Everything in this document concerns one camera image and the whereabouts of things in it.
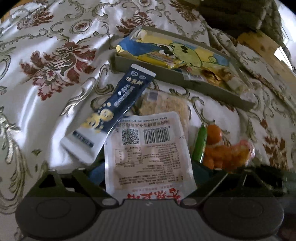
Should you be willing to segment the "orange snack bag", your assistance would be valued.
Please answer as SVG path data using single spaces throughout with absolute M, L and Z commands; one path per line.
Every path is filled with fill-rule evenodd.
M 221 169 L 233 172 L 237 168 L 248 166 L 254 156 L 253 145 L 246 140 L 241 140 L 233 146 L 206 146 L 202 163 L 211 170 Z

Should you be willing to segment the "navy blue stick sachet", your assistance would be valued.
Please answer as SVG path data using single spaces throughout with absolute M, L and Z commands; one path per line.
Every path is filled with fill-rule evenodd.
M 155 77 L 156 73 L 132 64 L 119 80 L 111 97 L 96 108 L 76 130 L 63 137 L 61 145 L 79 161 L 86 165 L 92 164 L 108 135 Z

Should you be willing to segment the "white green snack pouch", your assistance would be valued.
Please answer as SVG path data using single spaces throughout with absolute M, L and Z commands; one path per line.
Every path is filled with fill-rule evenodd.
M 183 198 L 197 189 L 189 148 L 174 112 L 123 118 L 106 139 L 105 188 L 125 199 Z

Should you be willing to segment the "clear rice cracker packet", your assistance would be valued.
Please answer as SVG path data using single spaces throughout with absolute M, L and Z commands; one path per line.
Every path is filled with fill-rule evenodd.
M 189 107 L 183 97 L 173 96 L 157 90 L 147 90 L 141 97 L 140 115 L 168 113 L 171 111 L 179 115 L 186 141 L 189 139 Z

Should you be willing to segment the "clear nut bar packet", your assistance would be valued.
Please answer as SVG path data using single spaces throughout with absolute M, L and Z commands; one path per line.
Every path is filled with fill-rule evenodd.
M 226 72 L 222 79 L 237 95 L 241 95 L 249 91 L 248 86 L 236 75 L 231 72 Z

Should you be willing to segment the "yellow green biscuit packet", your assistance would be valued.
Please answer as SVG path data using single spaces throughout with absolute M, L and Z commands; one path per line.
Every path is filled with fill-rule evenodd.
M 157 65 L 168 69 L 176 69 L 185 65 L 185 62 L 178 59 L 176 55 L 172 53 L 166 54 L 163 50 L 142 54 L 138 56 L 137 59 L 146 63 L 150 63 L 152 65 Z

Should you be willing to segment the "green sausage stick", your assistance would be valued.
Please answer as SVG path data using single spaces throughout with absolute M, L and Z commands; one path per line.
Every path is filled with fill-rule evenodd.
M 192 162 L 203 162 L 203 156 L 205 152 L 205 147 L 207 143 L 207 129 L 202 125 L 197 133 L 194 149 L 192 152 L 191 160 Z

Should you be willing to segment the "orange mandarin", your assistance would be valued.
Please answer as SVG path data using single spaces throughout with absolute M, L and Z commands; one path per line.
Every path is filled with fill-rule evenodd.
M 222 130 L 217 125 L 208 125 L 207 129 L 207 144 L 214 145 L 222 140 Z

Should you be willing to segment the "yellow chip packet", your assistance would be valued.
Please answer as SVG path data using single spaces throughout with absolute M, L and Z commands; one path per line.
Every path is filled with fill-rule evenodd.
M 210 84 L 215 86 L 222 86 L 233 77 L 232 73 L 227 71 L 225 68 L 217 70 L 216 73 L 210 70 L 202 69 L 201 73 Z

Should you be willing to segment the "grey tray with frog picture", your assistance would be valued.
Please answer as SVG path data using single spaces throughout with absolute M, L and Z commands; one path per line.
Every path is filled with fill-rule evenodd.
M 195 90 L 244 111 L 255 106 L 254 95 L 233 58 L 189 38 L 139 26 L 116 45 L 115 68 L 138 64 L 156 79 Z

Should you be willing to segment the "floral satin bedspread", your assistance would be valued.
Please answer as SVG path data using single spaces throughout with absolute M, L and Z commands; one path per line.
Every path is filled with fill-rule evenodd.
M 34 1 L 1 23 L 1 240 L 20 240 L 17 205 L 49 168 L 72 170 L 60 146 L 71 126 L 111 95 L 121 74 L 111 65 L 115 41 L 143 25 L 176 33 L 234 58 L 254 94 L 250 111 L 196 91 L 154 81 L 182 95 L 190 109 L 190 140 L 217 124 L 226 144 L 253 142 L 256 158 L 295 168 L 295 98 L 283 79 L 247 46 L 180 1 Z

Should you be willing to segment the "olive quilted jacket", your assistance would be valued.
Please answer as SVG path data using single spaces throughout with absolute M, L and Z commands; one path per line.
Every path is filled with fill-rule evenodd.
M 261 31 L 283 45 L 281 17 L 275 1 L 201 1 L 198 9 L 212 28 L 232 37 Z

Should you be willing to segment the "wooden bed frame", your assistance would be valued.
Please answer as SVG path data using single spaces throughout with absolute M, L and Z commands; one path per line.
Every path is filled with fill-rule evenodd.
M 295 73 L 283 48 L 261 31 L 242 33 L 238 42 L 257 52 L 287 83 L 295 85 Z

